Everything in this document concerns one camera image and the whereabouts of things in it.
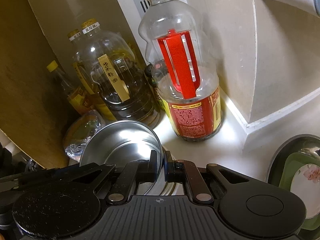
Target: yellow label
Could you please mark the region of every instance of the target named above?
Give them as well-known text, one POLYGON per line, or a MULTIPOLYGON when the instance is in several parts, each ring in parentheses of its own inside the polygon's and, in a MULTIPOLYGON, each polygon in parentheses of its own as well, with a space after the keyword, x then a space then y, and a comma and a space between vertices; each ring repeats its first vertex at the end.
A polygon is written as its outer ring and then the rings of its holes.
POLYGON ((153 87, 151 87, 151 86, 150 86, 150 88, 153 90, 153 95, 155 96, 159 107, 160 107, 162 110, 165 111, 163 101, 162 101, 162 99, 161 99, 161 97, 159 96, 159 93, 158 93, 158 89, 157 89, 157 88, 153 88, 153 87))
POLYGON ((94 106, 87 96, 87 92, 83 91, 81 87, 78 87, 72 95, 68 97, 68 101, 81 115, 94 109, 94 106))
POLYGON ((176 105, 172 105, 173 108, 175 109, 191 109, 191 108, 196 108, 201 106, 201 102, 193 104, 193 105, 189 105, 189 106, 176 106, 176 105))
POLYGON ((84 88, 89 92, 90 95, 93 95, 94 92, 92 91, 92 89, 90 88, 90 86, 88 85, 87 81, 85 80, 85 78, 83 77, 79 67, 78 67, 78 63, 75 62, 72 64, 73 68, 75 69, 78 78, 80 79, 81 83, 83 84, 84 88))
POLYGON ((175 131, 176 134, 179 135, 179 132, 178 132, 178 130, 177 130, 177 128, 176 128, 176 125, 174 124, 174 121, 173 121, 173 119, 172 119, 172 116, 171 116, 171 113, 170 113, 170 107, 169 107, 167 101, 164 101, 164 100, 162 99, 162 103, 163 103, 163 105, 164 105, 165 113, 167 114, 167 116, 168 116, 168 118, 169 118, 169 121, 170 121, 170 123, 171 123, 172 129, 175 131))
POLYGON ((216 99, 216 103, 213 107, 213 130, 215 131, 219 124, 221 123, 221 102, 220 102, 220 90, 218 91, 218 98, 216 99))
POLYGON ((106 74, 107 78, 109 79, 111 85, 115 89, 116 93, 120 97, 121 101, 124 102, 130 98, 129 94, 127 93, 126 89, 123 86, 123 82, 116 70, 114 69, 113 65, 111 64, 108 56, 106 54, 102 55, 98 58, 100 65, 106 74))
POLYGON ((105 118, 110 121, 116 120, 116 118, 113 116, 113 114, 105 104, 96 104, 95 106, 105 118))

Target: handwritten label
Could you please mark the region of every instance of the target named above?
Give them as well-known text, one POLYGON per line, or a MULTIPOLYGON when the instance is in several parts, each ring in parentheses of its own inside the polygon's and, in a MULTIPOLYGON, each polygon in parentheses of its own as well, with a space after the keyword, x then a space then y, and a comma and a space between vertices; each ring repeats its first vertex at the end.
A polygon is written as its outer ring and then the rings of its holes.
POLYGON ((87 81, 83 77, 83 75, 82 75, 82 73, 81 73, 81 71, 79 69, 78 63, 75 62, 72 65, 73 65, 73 68, 75 69, 75 71, 77 73, 78 78, 80 79, 81 83, 83 84, 84 88, 89 92, 90 95, 93 95, 94 92, 92 91, 91 87, 88 85, 87 81))
POLYGON ((116 93, 120 97, 121 101, 124 102, 130 98, 128 89, 125 89, 125 83, 123 80, 119 78, 118 73, 114 69, 113 65, 111 64, 108 56, 106 54, 102 55, 98 58, 100 65, 106 74, 108 80, 110 81, 111 85, 115 89, 116 93))
POLYGON ((82 30, 83 34, 88 33, 89 31, 92 31, 93 29, 95 29, 96 27, 99 27, 100 24, 98 22, 86 27, 85 29, 82 30))
POLYGON ((81 35, 81 32, 76 33, 72 37, 69 38, 69 41, 73 41, 74 39, 78 38, 81 35))

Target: white wall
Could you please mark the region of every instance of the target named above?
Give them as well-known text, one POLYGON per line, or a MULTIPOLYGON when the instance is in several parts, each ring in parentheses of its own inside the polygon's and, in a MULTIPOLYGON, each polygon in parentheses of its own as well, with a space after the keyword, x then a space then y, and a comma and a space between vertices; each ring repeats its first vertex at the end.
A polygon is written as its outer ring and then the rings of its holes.
POLYGON ((72 67, 73 48, 67 34, 75 28, 80 30, 81 23, 90 18, 96 18, 103 29, 120 32, 123 38, 135 47, 139 62, 144 63, 117 0, 28 1, 53 52, 64 70, 75 81, 78 81, 78 78, 72 67))
POLYGON ((217 57, 220 85, 247 121, 255 81, 255 22, 252 0, 187 0, 204 16, 217 57))
POLYGON ((187 1, 204 15, 221 86, 247 122, 320 87, 319 18, 273 0, 187 1))
POLYGON ((250 122, 320 87, 320 19, 274 0, 255 0, 258 64, 250 122))
POLYGON ((6 147, 10 142, 10 139, 0 130, 0 144, 2 147, 6 147))

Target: cooking oil bottle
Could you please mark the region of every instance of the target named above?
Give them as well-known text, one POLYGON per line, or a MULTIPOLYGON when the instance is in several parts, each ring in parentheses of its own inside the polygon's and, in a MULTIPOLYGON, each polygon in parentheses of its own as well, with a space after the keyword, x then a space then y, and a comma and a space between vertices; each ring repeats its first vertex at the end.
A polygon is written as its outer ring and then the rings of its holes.
POLYGON ((79 114, 83 115, 94 109, 94 105, 88 97, 87 92, 83 91, 81 87, 75 87, 67 74, 59 68, 55 60, 47 65, 47 69, 53 75, 55 81, 61 85, 69 103, 79 114))
POLYGON ((136 120, 154 127, 160 113, 153 94, 137 67, 134 54, 116 33, 100 29, 96 19, 82 24, 87 37, 79 61, 101 91, 117 120, 136 120))
POLYGON ((99 111, 99 113, 106 119, 110 121, 115 121, 116 118, 110 112, 109 108, 107 107, 106 103, 102 100, 100 96, 100 90, 96 83, 92 82, 91 78, 87 74, 83 64, 80 62, 80 48, 85 45, 85 37, 81 35, 81 32, 78 29, 75 29, 68 33, 68 38, 71 41, 72 45, 75 48, 75 53, 73 56, 74 63, 73 68, 76 71, 76 74, 81 81, 84 88, 90 95, 90 98, 99 111))
POLYGON ((214 135, 221 123, 219 79, 201 15, 179 0, 148 0, 139 25, 146 59, 176 134, 188 141, 214 135))

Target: plastic bottle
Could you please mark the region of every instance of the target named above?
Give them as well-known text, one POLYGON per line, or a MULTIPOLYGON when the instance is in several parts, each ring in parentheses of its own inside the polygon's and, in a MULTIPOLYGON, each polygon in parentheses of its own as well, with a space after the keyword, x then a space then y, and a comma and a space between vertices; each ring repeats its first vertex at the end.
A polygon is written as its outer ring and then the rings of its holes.
POLYGON ((160 113, 131 49, 118 34, 99 26, 95 19, 82 24, 87 45, 81 50, 80 61, 117 120, 136 120, 154 127, 160 113))
POLYGON ((94 109, 87 92, 83 91, 81 87, 73 86, 67 74, 58 67, 55 60, 47 65, 47 69, 53 75, 54 79, 60 83, 69 103, 79 114, 83 115, 94 109))
POLYGON ((219 79, 201 15, 179 0, 148 0, 139 25, 146 60, 176 134, 188 141, 214 135, 221 123, 219 79))
POLYGON ((110 121, 115 121, 116 118, 110 112, 109 108, 100 96, 98 85, 92 82, 91 78, 85 71, 83 64, 80 62, 80 48, 85 45, 85 37, 81 35, 81 32, 78 29, 75 29, 68 33, 68 38, 75 48, 75 53, 73 56, 74 63, 72 65, 79 80, 81 81, 87 92, 90 94, 90 99, 92 100, 99 113, 104 118, 110 121))

